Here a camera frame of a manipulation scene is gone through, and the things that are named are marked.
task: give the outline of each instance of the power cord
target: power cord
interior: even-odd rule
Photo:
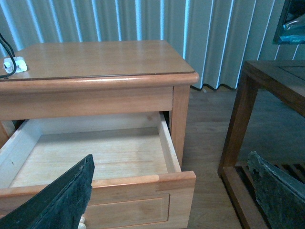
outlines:
[[[7,78],[7,77],[13,75],[13,74],[16,72],[16,70],[17,70],[17,65],[16,65],[16,62],[15,62],[15,60],[14,60],[15,53],[14,53],[14,50],[13,50],[13,48],[11,47],[11,45],[4,39],[4,37],[2,36],[1,33],[0,33],[0,43],[1,43],[1,45],[4,47],[5,51],[9,54],[9,56],[10,56],[10,58],[11,58],[11,61],[13,62],[13,65],[14,65],[14,70],[13,70],[11,73],[6,74],[6,75],[0,75],[0,78]]]

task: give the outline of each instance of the wooden floor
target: wooden floor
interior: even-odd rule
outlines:
[[[188,229],[241,229],[217,175],[236,92],[191,89],[183,170],[197,176]],[[240,159],[256,150],[266,159],[304,157],[305,119],[267,91],[260,90]]]

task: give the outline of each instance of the white plug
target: white plug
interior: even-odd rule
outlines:
[[[23,57],[21,56],[14,57],[14,60],[16,62],[16,67],[17,67],[16,73],[25,72],[28,69]],[[11,58],[4,59],[3,69],[5,69],[7,73],[11,73],[14,70],[14,64],[13,61],[11,61]]]

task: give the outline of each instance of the wooden nightstand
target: wooden nightstand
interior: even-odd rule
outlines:
[[[92,183],[85,213],[87,228],[187,227],[195,174],[181,172],[180,166],[189,90],[198,74],[179,54],[165,41],[140,41],[44,43],[16,56],[24,57],[28,71],[0,81],[0,120],[29,120],[1,149],[0,173],[6,179],[1,181],[0,215],[47,184],[23,177],[30,174],[27,169],[31,166],[38,171],[47,166],[61,169],[71,157],[96,149],[87,152],[83,145],[66,142],[93,138],[108,143],[105,133],[110,133],[118,138],[118,144],[125,138],[137,141],[145,136],[151,145],[142,142],[150,149],[145,152],[141,148],[141,155],[152,157],[143,159],[137,152],[131,153],[139,143],[129,140],[129,148],[121,154],[112,155],[119,147],[116,143],[106,150],[107,163],[103,163],[101,153],[106,146],[101,146],[96,155],[92,153],[97,159],[96,174],[101,176]],[[170,111],[170,133],[159,113],[162,111]],[[62,142],[66,154],[59,153]],[[52,156],[50,151],[56,147],[58,151]],[[154,148],[161,152],[151,151]],[[40,151],[50,157],[44,161]],[[56,168],[56,162],[48,165],[57,156],[61,166]],[[112,161],[122,156],[126,158]],[[98,169],[111,163],[115,165],[113,170]],[[14,185],[17,180],[24,184]]]

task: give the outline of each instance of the drawer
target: drawer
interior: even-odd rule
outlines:
[[[195,174],[181,171],[158,112],[25,121],[0,150],[0,217],[88,154],[88,229],[187,227]]]

